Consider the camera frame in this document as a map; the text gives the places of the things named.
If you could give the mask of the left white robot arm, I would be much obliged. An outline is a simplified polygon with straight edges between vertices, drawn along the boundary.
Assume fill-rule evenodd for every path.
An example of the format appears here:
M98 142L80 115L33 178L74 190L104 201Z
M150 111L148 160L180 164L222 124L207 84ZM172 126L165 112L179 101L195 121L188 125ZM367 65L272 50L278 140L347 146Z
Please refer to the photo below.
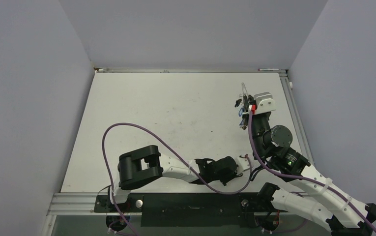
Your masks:
M132 190L144 187L161 178L183 180L189 184L204 185L219 181L223 185L250 169L244 157L224 157L182 161L177 157L162 155L156 145L136 149L118 158L118 177L113 181L107 206L113 211L124 209Z

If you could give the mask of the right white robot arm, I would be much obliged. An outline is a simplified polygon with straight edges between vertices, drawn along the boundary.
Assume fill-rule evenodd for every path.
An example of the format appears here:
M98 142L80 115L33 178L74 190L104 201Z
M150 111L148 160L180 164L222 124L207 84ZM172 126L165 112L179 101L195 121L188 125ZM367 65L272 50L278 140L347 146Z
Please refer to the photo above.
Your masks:
M236 105L242 106L240 125L248 131L253 157L260 166L307 194L300 197L266 183L257 197L261 209L275 208L299 215L333 236L376 234L376 204L366 204L345 193L291 147L293 138L287 127L270 126L270 115L275 110L272 94L244 94Z

